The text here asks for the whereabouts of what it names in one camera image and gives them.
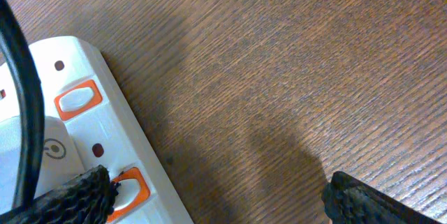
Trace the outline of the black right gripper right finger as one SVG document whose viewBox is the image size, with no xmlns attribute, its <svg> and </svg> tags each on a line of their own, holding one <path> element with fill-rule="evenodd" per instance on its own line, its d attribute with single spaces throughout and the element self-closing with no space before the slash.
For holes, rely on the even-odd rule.
<svg viewBox="0 0 447 224">
<path fill-rule="evenodd" d="M 333 223 L 439 224 L 341 171 L 335 172 L 325 185 L 321 199 L 325 214 Z"/>
</svg>

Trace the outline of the white power strip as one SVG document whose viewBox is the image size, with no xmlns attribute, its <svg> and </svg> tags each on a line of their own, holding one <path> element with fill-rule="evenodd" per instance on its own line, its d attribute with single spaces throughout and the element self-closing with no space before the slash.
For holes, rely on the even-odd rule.
<svg viewBox="0 0 447 224">
<path fill-rule="evenodd" d="M 100 51 L 73 36 L 40 40 L 29 49 L 41 79 L 45 118 L 62 120 L 85 172 L 102 165 L 110 180 L 121 184 L 106 223 L 190 223 Z M 18 99 L 2 65 L 1 122 L 12 117 L 20 118 Z"/>
</svg>

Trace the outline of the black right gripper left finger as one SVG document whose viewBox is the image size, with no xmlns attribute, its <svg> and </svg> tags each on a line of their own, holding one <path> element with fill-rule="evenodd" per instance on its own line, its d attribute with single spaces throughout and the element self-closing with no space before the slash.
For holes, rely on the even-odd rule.
<svg viewBox="0 0 447 224">
<path fill-rule="evenodd" d="M 104 224 L 114 212 L 119 182 L 99 165 L 37 197 L 30 206 L 1 215 L 2 223 Z"/>
</svg>

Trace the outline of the white USB charger plug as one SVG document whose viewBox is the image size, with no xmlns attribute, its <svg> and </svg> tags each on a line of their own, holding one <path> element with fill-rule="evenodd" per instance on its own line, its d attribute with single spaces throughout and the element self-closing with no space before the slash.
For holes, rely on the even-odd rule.
<svg viewBox="0 0 447 224">
<path fill-rule="evenodd" d="M 12 209 L 21 149 L 20 118 L 1 122 L 1 212 Z M 43 160 L 35 196 L 85 172 L 76 146 L 62 120 L 45 118 Z"/>
</svg>

